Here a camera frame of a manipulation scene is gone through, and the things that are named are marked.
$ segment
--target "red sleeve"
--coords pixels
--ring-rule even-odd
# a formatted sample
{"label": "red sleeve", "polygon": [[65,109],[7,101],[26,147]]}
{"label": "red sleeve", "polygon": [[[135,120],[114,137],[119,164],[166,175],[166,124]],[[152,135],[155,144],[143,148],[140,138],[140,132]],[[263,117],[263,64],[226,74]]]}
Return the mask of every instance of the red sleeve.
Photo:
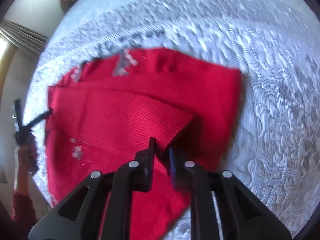
{"label": "red sleeve", "polygon": [[37,223],[36,212],[30,197],[13,191],[12,220],[19,228],[23,239],[28,239],[31,228]]}

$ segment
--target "red garment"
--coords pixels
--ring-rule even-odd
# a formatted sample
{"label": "red garment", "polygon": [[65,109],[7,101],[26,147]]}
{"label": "red garment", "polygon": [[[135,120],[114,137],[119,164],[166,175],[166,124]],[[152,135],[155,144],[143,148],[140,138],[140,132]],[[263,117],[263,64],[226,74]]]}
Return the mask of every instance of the red garment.
{"label": "red garment", "polygon": [[[115,171],[148,147],[175,142],[189,158],[213,170],[226,150],[236,117],[241,73],[169,49],[129,52],[128,76],[111,74],[119,56],[74,69],[49,88],[46,122],[49,190],[60,201],[93,170]],[[76,147],[82,156],[72,156]],[[133,194],[132,240],[158,239],[189,205],[155,161],[152,190]]]}
{"label": "red garment", "polygon": [[22,238],[28,239],[31,228],[37,223],[36,212],[30,197],[20,195],[15,190],[13,191],[11,218]]}

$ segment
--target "person's arm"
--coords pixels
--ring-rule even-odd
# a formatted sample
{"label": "person's arm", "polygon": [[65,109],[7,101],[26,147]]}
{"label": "person's arm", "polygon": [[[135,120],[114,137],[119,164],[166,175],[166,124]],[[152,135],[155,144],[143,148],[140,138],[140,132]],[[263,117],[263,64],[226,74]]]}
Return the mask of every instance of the person's arm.
{"label": "person's arm", "polygon": [[28,239],[31,228],[37,223],[36,213],[29,196],[29,171],[23,159],[31,151],[36,158],[34,142],[30,146],[22,146],[15,152],[16,169],[12,200],[12,220],[18,227],[21,236]]}

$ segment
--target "wall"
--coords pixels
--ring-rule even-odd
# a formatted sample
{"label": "wall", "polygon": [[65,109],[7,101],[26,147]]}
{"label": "wall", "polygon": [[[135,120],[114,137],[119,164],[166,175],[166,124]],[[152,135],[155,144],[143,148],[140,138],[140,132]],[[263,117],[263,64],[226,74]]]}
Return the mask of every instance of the wall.
{"label": "wall", "polygon": [[[12,209],[12,189],[15,170],[14,149],[16,148],[13,138],[15,129],[14,119],[12,118],[12,102],[17,98],[21,98],[22,106],[24,107],[36,63],[37,58],[35,56],[27,55],[22,50],[17,49],[4,82],[0,106],[0,156],[8,184],[0,184],[0,200],[9,214],[11,214]],[[37,217],[40,217],[43,215],[43,212],[46,212],[46,210],[44,211],[46,201],[32,179],[30,179],[30,194],[33,202],[36,204]]]}
{"label": "wall", "polygon": [[4,18],[51,37],[63,16],[60,0],[15,0]]}

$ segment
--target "white quilted bedspread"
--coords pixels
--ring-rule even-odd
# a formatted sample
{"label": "white quilted bedspread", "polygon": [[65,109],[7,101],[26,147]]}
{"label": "white quilted bedspread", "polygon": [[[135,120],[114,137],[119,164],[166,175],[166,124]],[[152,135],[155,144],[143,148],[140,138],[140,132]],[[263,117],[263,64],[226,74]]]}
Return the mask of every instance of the white quilted bedspread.
{"label": "white quilted bedspread", "polygon": [[[135,0],[51,42],[24,121],[47,109],[47,86],[71,67],[124,48],[167,47],[240,68],[243,108],[221,169],[231,170],[295,236],[320,201],[320,24],[279,0]],[[34,128],[48,201],[44,124]],[[189,213],[166,239],[189,239]]]}

